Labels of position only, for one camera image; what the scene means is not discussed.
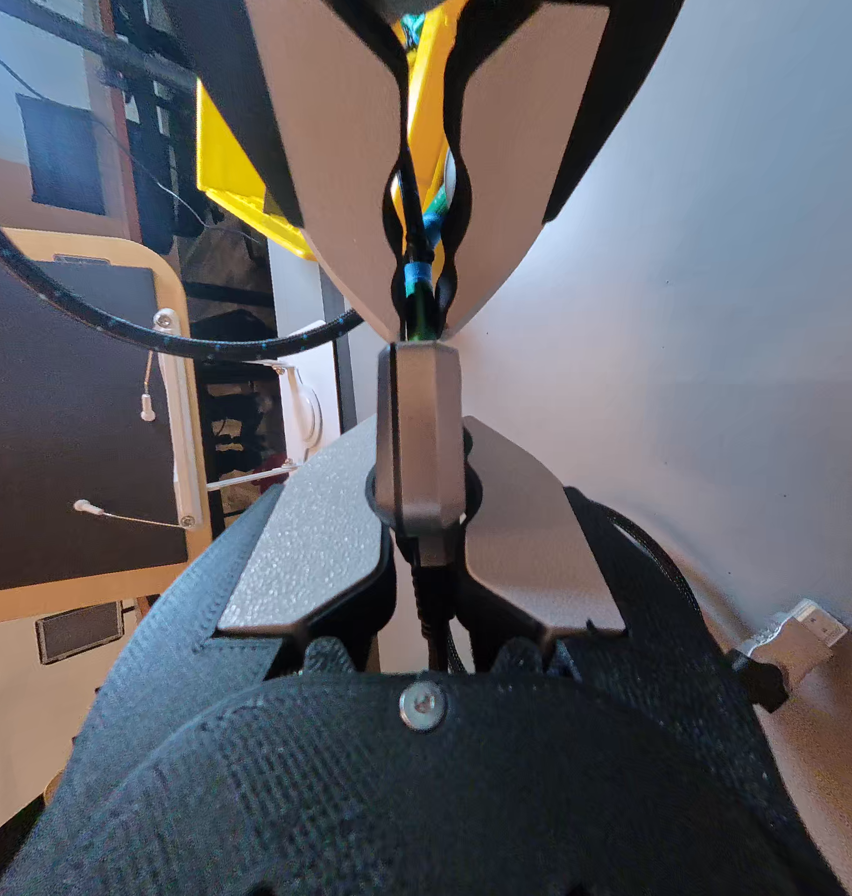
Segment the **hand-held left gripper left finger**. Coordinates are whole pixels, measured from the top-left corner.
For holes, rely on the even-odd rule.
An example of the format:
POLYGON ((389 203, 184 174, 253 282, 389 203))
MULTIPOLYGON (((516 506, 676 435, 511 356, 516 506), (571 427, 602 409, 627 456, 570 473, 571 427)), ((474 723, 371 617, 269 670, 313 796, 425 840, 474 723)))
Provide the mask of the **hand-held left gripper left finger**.
POLYGON ((376 419, 341 435, 289 477, 218 621, 232 636, 305 643, 349 610, 391 617, 394 545, 371 509, 376 419))

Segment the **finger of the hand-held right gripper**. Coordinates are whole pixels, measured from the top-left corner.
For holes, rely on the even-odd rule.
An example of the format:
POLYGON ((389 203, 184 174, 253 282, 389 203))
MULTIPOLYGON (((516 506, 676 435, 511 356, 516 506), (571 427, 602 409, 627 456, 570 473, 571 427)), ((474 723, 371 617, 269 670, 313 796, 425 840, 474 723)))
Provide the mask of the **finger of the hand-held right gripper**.
POLYGON ((252 1, 246 8, 298 228, 352 307, 394 342, 402 234, 390 188, 408 86, 401 44, 370 2, 252 1))
POLYGON ((448 336, 495 295, 542 232, 609 17, 608 6, 541 3, 468 81, 460 155, 472 210, 454 252, 448 336))

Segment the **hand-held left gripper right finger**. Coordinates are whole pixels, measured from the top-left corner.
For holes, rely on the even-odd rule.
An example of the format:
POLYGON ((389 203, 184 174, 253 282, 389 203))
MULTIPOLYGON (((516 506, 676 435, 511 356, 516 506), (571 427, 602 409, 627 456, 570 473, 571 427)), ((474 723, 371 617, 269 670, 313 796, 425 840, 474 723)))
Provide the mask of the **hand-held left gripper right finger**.
POLYGON ((465 527, 468 581, 462 605, 483 612, 502 637, 554 643, 573 635, 621 635, 626 625, 565 489, 537 458, 498 431, 465 418, 479 507, 465 527))

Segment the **yellow plastic bin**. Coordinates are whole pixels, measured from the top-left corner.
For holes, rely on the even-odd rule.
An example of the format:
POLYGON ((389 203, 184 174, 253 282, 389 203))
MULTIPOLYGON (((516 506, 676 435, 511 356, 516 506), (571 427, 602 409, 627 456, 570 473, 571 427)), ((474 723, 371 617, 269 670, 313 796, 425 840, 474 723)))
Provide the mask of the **yellow plastic bin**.
MULTIPOLYGON (((407 14, 392 27, 408 62, 408 141, 420 203, 434 243, 453 192, 453 158, 444 133, 444 67, 454 47, 465 1, 447 1, 407 14)), ((254 231, 305 261, 316 256, 266 192, 262 177, 230 131, 203 84, 196 90, 198 188, 254 231)))

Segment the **black HDMI cable green plug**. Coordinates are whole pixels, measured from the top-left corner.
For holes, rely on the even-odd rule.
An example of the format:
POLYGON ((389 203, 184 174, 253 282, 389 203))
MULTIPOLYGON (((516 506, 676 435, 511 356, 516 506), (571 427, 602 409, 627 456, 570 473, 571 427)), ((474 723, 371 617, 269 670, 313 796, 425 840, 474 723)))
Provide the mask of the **black HDMI cable green plug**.
MULTIPOLYGON (((90 50, 123 73, 145 73, 183 91, 188 91, 190 86, 197 90, 197 83, 201 82, 213 94, 212 101, 228 127, 238 127, 239 135, 245 137, 246 145, 252 150, 251 160, 263 163, 275 176, 278 199, 286 204, 289 223, 299 224, 300 211, 290 183, 282 136, 272 101, 266 94, 266 82, 247 21, 245 3, 169 2, 168 9, 171 15, 177 16, 184 7, 187 8, 188 22, 176 23, 176 27, 180 30, 184 50, 192 60, 191 69, 87 28, 35 2, 0 2, 0 12, 90 50)), ((361 315, 352 310, 298 337, 252 342, 172 337, 96 308, 40 272, 38 264, 29 261, 4 235, 1 227, 0 262, 60 313, 120 342, 174 357, 251 363, 283 353, 315 349, 363 323, 361 315)))

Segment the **black panel with wooden rim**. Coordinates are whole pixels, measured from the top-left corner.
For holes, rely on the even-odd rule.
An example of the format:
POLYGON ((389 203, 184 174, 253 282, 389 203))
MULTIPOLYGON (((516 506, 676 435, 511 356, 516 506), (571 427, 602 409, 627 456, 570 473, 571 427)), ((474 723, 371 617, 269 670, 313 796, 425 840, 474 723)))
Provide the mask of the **black panel with wooden rim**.
MULTIPOLYGON (((48 307, 0 263, 0 622, 160 594, 211 543, 210 512, 181 531, 77 512, 176 522, 162 374, 140 417, 147 353, 48 307)), ((195 371, 185 361, 204 491, 195 371)))

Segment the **dark wall poster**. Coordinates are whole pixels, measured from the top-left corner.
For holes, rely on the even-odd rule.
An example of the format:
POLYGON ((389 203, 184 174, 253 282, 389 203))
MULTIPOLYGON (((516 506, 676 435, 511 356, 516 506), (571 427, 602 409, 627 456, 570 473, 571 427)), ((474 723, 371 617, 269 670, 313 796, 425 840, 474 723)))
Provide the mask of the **dark wall poster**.
POLYGON ((33 202, 106 215, 92 112, 49 99, 16 96, 33 202))

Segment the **dark framed wall screen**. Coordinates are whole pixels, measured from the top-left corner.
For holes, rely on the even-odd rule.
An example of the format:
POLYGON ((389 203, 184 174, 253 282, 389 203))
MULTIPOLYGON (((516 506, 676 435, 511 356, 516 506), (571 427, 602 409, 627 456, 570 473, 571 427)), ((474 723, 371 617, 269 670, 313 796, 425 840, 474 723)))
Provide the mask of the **dark framed wall screen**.
POLYGON ((72 609, 35 621, 39 663, 50 666, 119 641, 125 634, 121 602, 72 609))

